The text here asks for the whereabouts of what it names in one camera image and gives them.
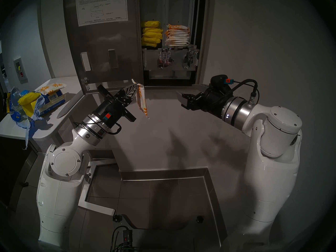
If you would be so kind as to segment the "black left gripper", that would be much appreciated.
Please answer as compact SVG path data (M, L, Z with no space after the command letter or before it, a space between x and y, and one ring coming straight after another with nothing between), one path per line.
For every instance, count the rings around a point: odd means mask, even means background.
M104 101L93 111L93 114L108 128L116 125L121 117L134 122L136 118L127 110L127 107L132 103L137 89L138 84L132 84L112 95L103 85L99 85L97 90L104 97Z

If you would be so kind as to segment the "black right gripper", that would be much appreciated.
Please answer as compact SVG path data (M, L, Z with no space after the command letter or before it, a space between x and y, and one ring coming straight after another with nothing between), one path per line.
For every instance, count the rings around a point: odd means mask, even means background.
M181 106L187 110L202 110L208 112L218 118L222 117L222 110L226 102L230 99L230 94L224 96L228 90L224 90L224 94L214 88L210 88L206 84L193 84L192 88L200 91L197 95L187 94L177 91L177 100Z

